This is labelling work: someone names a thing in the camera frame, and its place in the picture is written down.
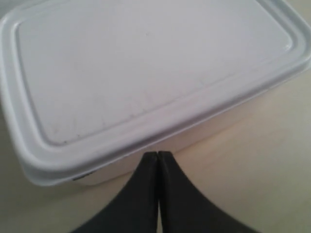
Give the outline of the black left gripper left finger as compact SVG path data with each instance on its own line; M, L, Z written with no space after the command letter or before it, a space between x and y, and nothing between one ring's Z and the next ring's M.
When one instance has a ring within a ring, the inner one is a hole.
M74 233L155 233L158 199L156 152L143 155L133 175L113 200Z

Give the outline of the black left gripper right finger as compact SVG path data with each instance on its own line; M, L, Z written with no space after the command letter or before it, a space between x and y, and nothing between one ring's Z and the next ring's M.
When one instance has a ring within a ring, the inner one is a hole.
M159 196L164 233L224 233L226 227L211 203L190 182L173 154L158 153L161 192Z

